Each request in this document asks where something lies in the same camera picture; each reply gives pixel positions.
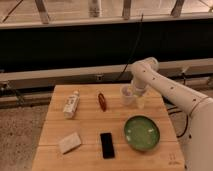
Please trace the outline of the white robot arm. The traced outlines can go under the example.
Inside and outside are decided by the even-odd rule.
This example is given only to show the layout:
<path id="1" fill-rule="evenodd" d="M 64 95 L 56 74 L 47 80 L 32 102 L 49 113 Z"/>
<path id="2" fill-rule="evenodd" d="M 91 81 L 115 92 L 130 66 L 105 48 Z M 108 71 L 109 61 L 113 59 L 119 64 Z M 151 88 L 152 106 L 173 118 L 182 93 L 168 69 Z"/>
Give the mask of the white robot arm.
<path id="1" fill-rule="evenodd" d="M 131 65 L 133 92 L 141 96 L 150 86 L 187 114 L 191 119 L 187 171 L 213 171 L 213 98 L 162 76 L 158 66 L 154 57 Z"/>

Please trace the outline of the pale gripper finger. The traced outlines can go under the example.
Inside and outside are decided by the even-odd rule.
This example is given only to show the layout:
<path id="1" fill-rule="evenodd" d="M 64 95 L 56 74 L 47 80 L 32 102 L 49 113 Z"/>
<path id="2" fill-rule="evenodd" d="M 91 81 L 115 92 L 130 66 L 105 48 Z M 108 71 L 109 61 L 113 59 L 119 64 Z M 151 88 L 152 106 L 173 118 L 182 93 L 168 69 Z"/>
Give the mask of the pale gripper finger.
<path id="1" fill-rule="evenodd" d="M 145 96 L 138 96 L 136 98 L 137 107 L 143 109 L 145 107 Z"/>

